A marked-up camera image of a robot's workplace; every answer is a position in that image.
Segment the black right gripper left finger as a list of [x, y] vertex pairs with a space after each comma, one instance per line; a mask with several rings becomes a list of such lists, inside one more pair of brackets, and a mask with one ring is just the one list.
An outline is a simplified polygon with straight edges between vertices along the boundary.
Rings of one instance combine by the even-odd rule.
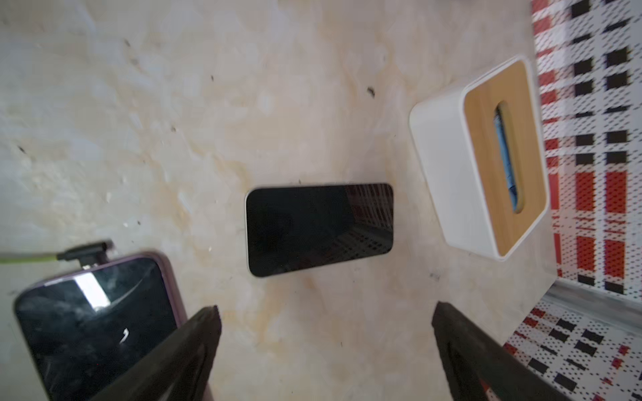
[[94, 400], [202, 400], [207, 392], [222, 320], [204, 307]]

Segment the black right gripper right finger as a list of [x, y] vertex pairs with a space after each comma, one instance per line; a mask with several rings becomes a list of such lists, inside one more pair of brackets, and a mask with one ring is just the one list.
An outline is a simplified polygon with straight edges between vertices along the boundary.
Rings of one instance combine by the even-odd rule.
[[431, 324], [453, 399], [486, 400], [484, 385], [501, 400], [568, 399], [448, 302], [436, 304]]

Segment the purple smartphone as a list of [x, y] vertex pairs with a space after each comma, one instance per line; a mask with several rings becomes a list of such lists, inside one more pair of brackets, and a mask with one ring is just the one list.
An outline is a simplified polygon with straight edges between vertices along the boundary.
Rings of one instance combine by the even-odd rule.
[[13, 311], [52, 400], [94, 400], [193, 317], [156, 252], [37, 283]]

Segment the green wired earphones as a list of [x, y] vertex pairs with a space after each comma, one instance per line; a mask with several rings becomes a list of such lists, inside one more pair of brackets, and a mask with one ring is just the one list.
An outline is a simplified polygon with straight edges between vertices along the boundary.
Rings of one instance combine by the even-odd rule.
[[49, 262], [78, 262], [80, 267], [87, 270], [91, 267], [107, 264], [108, 251], [114, 247], [112, 240], [92, 242], [78, 247], [72, 247], [62, 252], [39, 254], [2, 254], [1, 265], [26, 265]]

